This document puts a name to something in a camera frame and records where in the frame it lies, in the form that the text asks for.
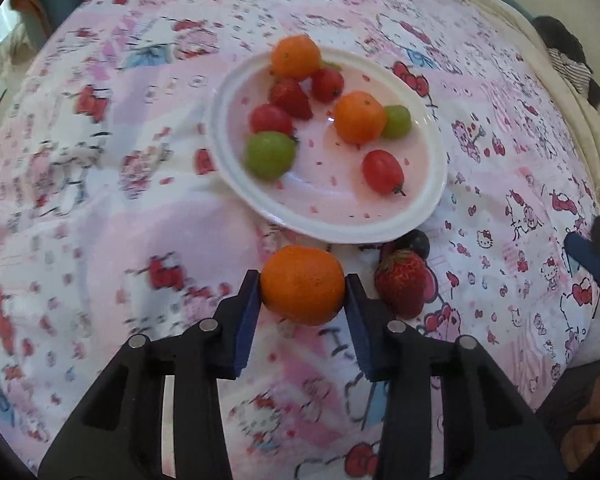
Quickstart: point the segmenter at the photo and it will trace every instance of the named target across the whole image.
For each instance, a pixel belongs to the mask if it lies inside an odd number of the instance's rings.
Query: orange on plate
[[[344,272],[327,251],[289,245],[260,273],[262,303],[273,313],[305,325],[333,319],[344,300]]]
[[[289,36],[274,47],[271,67],[280,77],[302,81],[320,69],[320,49],[306,34]]]
[[[355,90],[336,103],[333,119],[338,136],[360,146],[380,136],[386,124],[386,110],[371,94]]]

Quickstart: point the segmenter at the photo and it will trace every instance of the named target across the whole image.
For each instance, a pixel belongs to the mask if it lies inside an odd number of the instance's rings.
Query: bed sheet
[[[250,211],[206,150],[223,75],[298,33],[392,71],[443,134],[413,326],[476,337],[534,409],[586,335],[599,291],[561,245],[596,214],[590,183],[547,92],[466,0],[88,0],[0,131],[0,430],[33,471],[131,334],[180,333],[283,244],[324,246]],[[374,295],[378,249],[329,249]],[[219,392],[237,479],[372,475],[385,388],[362,377],[343,313],[309,328],[263,310]]]

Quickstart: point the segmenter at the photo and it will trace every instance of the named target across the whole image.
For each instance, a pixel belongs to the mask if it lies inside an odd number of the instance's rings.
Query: green fruit
[[[262,180],[276,180],[296,160],[296,143],[280,132],[260,132],[249,138],[245,167]]]
[[[411,114],[402,105],[385,106],[386,126],[382,130],[385,139],[400,139],[411,130]]]

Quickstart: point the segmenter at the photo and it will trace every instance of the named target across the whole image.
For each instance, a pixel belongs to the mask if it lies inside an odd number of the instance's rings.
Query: silver rivet
[[[133,335],[129,339],[129,346],[131,346],[131,348],[140,348],[141,346],[144,346],[144,343],[146,343],[146,337],[141,334]]]
[[[202,332],[213,332],[213,330],[218,328],[218,322],[212,317],[207,317],[206,319],[200,321],[198,327],[200,330],[202,330]]]
[[[405,323],[399,319],[391,320],[386,324],[386,327],[389,329],[389,332],[393,332],[394,334],[400,334],[407,330]]]
[[[478,342],[476,341],[475,337],[471,337],[470,335],[460,336],[458,342],[460,343],[460,346],[462,348],[465,348],[467,350],[473,350],[475,347],[478,346]]]

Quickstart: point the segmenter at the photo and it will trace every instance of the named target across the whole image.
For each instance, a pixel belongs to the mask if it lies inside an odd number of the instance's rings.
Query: pink and white tablecloth
[[[598,299],[561,249],[596,204],[559,111],[496,27],[464,0],[88,0],[76,10],[0,131],[0,430],[30,468],[130,334],[180,333],[282,244],[319,244],[232,194],[202,122],[237,61],[304,32],[392,70],[435,117],[448,186],[422,226],[434,286],[414,324],[475,336],[537,408]],[[374,294],[376,248],[331,251]],[[154,272],[167,286],[152,288]],[[384,386],[362,378],[344,313],[308,328],[263,310],[249,367],[219,391],[237,480],[371,475]]]

